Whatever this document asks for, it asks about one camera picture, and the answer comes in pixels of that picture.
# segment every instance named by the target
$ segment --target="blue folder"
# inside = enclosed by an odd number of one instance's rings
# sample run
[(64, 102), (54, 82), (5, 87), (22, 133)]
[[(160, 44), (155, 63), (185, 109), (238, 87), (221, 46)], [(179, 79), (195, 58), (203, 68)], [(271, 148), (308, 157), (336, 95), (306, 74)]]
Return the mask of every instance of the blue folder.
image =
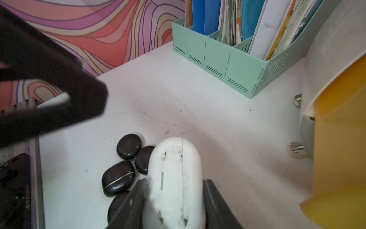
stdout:
[(210, 35), (218, 30), (221, 0), (192, 0), (194, 31)]
[(265, 0), (242, 0), (242, 41), (253, 36)]

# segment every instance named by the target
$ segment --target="white charging case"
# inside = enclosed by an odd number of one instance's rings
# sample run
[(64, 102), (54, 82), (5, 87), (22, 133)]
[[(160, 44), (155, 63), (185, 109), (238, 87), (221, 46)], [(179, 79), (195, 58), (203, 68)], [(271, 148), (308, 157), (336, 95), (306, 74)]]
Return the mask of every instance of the white charging case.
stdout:
[(150, 156), (147, 180), (144, 229), (205, 228), (201, 158), (192, 143), (181, 137), (160, 142)]

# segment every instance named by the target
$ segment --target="gold stripe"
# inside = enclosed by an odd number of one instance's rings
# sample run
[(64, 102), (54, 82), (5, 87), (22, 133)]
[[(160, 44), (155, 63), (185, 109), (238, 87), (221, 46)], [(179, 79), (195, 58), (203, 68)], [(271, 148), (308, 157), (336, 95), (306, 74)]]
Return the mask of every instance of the gold stripe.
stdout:
[(130, 175), (130, 174), (132, 174), (132, 173), (135, 173), (135, 172), (129, 172), (129, 173), (127, 173), (127, 174), (125, 174), (125, 175), (121, 176), (120, 178), (118, 178), (118, 179), (114, 180), (112, 183), (110, 183), (109, 185), (107, 185), (106, 187), (104, 187), (103, 191), (104, 191), (107, 187), (111, 186), (112, 184), (114, 184), (114, 183), (116, 183), (117, 181), (119, 181), (120, 179), (122, 179), (123, 177), (125, 177), (125, 176), (127, 176), (127, 175)]

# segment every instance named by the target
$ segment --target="desk surface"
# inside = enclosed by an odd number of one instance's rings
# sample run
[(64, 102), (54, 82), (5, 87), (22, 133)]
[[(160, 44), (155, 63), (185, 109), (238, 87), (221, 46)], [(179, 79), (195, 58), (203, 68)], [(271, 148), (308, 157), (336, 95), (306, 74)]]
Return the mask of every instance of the desk surface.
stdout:
[(246, 229), (318, 228), (299, 208), (311, 196), (312, 161), (285, 151), (299, 140), (300, 110), (291, 101), (303, 64), (253, 99), (175, 53), (172, 42), (101, 75), (109, 90), (103, 116), (40, 137), (46, 227), (106, 227), (112, 198), (101, 177), (121, 161), (119, 139), (136, 133), (144, 145), (173, 136), (191, 141), (203, 177)]

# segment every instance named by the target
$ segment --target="mint green file organizer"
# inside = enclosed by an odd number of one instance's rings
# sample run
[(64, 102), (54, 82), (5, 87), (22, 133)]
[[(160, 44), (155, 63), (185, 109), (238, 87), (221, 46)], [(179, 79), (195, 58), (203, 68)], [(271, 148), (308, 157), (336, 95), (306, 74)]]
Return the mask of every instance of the mint green file organizer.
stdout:
[(300, 36), (269, 61), (247, 52), (251, 37), (236, 46), (221, 43), (222, 30), (209, 36), (193, 26), (186, 28), (185, 18), (172, 22), (174, 50), (248, 98), (253, 98), (308, 51), (321, 26), (340, 0), (323, 0)]

